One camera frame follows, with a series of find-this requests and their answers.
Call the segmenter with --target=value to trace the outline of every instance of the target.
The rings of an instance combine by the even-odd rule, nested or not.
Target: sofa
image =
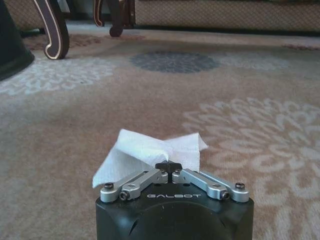
[[[124,0],[127,27],[320,33],[320,0]]]

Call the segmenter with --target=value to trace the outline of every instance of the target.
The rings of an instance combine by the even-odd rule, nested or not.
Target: logo
[[[174,194],[174,195],[167,195],[167,194],[148,194],[146,197],[149,199],[157,199],[157,198],[164,198],[164,199],[191,199],[191,198],[199,198],[201,194]]]

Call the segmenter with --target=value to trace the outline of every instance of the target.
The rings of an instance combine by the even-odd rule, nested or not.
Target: white tissue
[[[199,133],[159,140],[122,129],[115,145],[93,176],[92,187],[117,182],[136,171],[148,171],[163,161],[180,163],[184,169],[198,172],[200,151],[207,147]]]

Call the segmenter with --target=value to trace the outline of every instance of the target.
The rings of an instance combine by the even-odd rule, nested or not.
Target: carpet
[[[320,39],[68,23],[0,82],[0,239],[96,239],[92,177],[124,128],[199,132],[201,169],[245,182],[255,240],[320,239]]]

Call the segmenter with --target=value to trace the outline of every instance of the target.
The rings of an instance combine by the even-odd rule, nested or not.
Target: beige carpet
[[[0,82],[0,239],[94,240],[92,176],[119,130],[200,132],[201,168],[243,181],[254,239],[320,239],[320,39],[70,24],[67,59],[24,39]]]

